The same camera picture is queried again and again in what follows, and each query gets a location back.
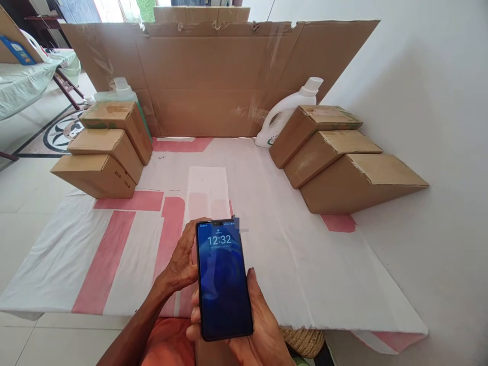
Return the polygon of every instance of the orange clothing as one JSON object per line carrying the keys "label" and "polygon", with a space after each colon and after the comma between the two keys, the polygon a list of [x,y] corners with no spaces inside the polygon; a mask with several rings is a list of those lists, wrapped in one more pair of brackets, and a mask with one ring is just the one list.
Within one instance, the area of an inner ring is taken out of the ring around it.
{"label": "orange clothing", "polygon": [[189,319],[160,318],[147,340],[142,366],[194,366],[193,343],[186,336]]}

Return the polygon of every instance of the woven basket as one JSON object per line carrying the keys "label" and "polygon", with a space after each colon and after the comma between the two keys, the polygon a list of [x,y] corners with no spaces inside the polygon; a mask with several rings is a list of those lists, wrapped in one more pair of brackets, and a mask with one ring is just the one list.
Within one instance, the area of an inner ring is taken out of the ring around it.
{"label": "woven basket", "polygon": [[325,343],[325,333],[316,329],[287,329],[280,327],[285,342],[305,358],[315,358]]}

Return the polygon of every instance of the person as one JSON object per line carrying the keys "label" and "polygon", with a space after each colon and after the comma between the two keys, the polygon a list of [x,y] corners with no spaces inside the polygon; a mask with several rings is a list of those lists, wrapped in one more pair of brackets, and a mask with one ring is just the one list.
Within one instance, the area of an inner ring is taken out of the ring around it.
{"label": "person", "polygon": [[[158,317],[175,291],[197,281],[198,267],[192,260],[195,224],[207,220],[210,219],[192,220],[185,226],[169,264],[156,278],[146,300],[104,353],[98,366],[195,364],[193,342],[201,339],[198,290],[191,299],[193,311],[190,320]],[[295,366],[253,268],[249,269],[247,280],[254,332],[226,343],[242,365]]]}

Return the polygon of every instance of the white tablecloth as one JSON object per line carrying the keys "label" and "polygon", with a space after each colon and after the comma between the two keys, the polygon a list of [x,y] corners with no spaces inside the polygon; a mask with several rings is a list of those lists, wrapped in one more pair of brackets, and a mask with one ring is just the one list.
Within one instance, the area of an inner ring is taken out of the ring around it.
{"label": "white tablecloth", "polygon": [[[0,311],[130,316],[184,223],[233,211],[246,267],[281,325],[351,330],[383,353],[428,333],[352,219],[310,213],[267,149],[244,138],[159,139],[154,149],[131,200],[97,202],[78,190],[64,199]],[[192,292],[176,294],[162,315],[188,317]]]}

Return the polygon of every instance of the smartphone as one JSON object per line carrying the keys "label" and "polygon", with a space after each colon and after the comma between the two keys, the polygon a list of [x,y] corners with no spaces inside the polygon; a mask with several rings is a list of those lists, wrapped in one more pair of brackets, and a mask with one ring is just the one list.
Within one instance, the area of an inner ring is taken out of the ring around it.
{"label": "smartphone", "polygon": [[253,316],[239,227],[233,219],[196,226],[202,338],[249,336]]}

